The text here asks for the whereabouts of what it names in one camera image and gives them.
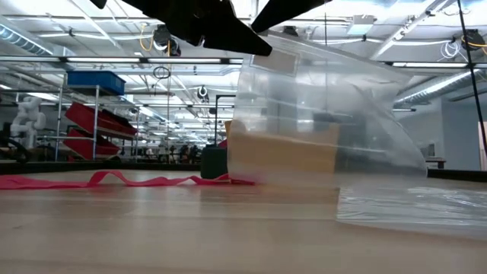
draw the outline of table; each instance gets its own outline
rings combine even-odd
[[[132,180],[191,173],[124,171]],[[90,171],[38,174],[89,178]],[[0,192],[0,273],[485,273],[487,242],[334,221],[337,191],[299,186]]]

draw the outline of black cable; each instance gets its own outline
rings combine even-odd
[[[158,66],[157,68],[154,68],[152,71],[152,74],[154,77],[157,79],[168,79],[170,77],[170,69],[166,68],[165,66]]]
[[[171,73],[170,73],[170,69],[168,69],[162,65],[162,66],[158,66],[157,68],[154,68],[154,70],[152,71],[152,74],[158,80],[154,85],[154,96],[155,96],[156,91],[158,89],[159,81],[164,80],[164,79],[168,79],[170,77]]]
[[[463,19],[461,0],[457,0],[457,3],[458,3],[458,15],[460,16],[463,38],[465,40],[465,45],[466,45],[465,50],[466,50],[466,57],[468,58],[468,67],[470,70],[470,75],[472,76],[471,78],[472,78],[473,96],[475,97],[475,105],[476,105],[477,115],[479,117],[479,122],[480,122],[480,130],[482,131],[482,143],[484,145],[485,156],[487,156],[487,139],[485,139],[484,119],[482,117],[482,109],[480,108],[479,91],[477,91],[477,83],[475,80],[475,72],[473,71],[472,56],[470,55],[469,37],[468,37],[468,33],[466,32],[465,20]]]

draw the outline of ceiling duct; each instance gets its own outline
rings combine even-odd
[[[75,54],[64,46],[57,46],[42,41],[39,37],[13,25],[0,15],[0,40],[18,46],[36,56],[74,56]],[[52,67],[72,70],[67,64],[52,64]]]
[[[485,71],[475,69],[474,74],[477,81],[483,81],[485,78]],[[448,77],[436,77],[425,83],[419,84],[414,88],[410,88],[402,92],[402,94],[410,94],[394,102],[394,108],[404,105],[412,106],[435,99],[450,92],[458,91],[461,88],[466,88],[472,85],[470,72],[461,72]]]

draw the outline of plastic bag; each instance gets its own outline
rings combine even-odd
[[[354,225],[487,240],[487,191],[474,183],[420,179],[343,186],[336,218]]]
[[[337,221],[484,237],[486,194],[426,179],[392,114],[410,79],[394,68],[271,33],[244,60],[228,138],[232,178],[339,187]]]
[[[410,75],[280,33],[266,40],[272,55],[245,59],[240,73],[232,177],[323,183],[352,173],[426,175],[420,151],[392,114]]]

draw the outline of ceiling pipe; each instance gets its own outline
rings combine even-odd
[[[120,46],[120,44],[115,40],[113,39],[110,35],[108,35],[108,33],[103,30],[91,17],[90,15],[88,15],[86,13],[86,11],[84,11],[84,9],[82,7],[80,7],[78,4],[76,4],[73,0],[68,0],[68,2],[70,2],[71,4],[73,4],[82,14],[83,14],[83,17],[84,19],[86,19],[86,21],[88,21],[88,23],[90,23],[95,29],[97,29],[103,36],[105,36],[110,42],[112,42],[112,44],[114,46],[116,46],[118,49],[121,49],[121,50],[124,50],[122,48],[122,46]]]
[[[18,46],[34,56],[52,56],[59,54],[61,56],[73,56],[74,53],[64,46],[57,46],[47,43],[32,33],[22,30],[15,26],[9,20],[0,15],[0,40],[4,40],[12,45]],[[51,64],[54,68],[72,70],[73,67],[68,64]]]
[[[450,0],[434,0],[418,17],[399,27],[396,31],[389,35],[388,38],[386,38],[385,41],[383,41],[382,44],[374,51],[374,53],[372,53],[371,59],[377,60],[377,58],[392,47],[395,42],[404,38],[408,32],[417,27],[424,19],[429,18],[433,13],[445,8],[445,5],[448,2],[450,2]]]
[[[478,82],[486,78],[485,71],[475,69],[474,73],[478,76]],[[468,87],[472,84],[470,72],[461,72],[447,77],[436,77],[422,84],[415,86],[403,94],[408,94],[394,102],[394,108],[401,106],[414,106],[428,100],[458,91],[461,88]]]

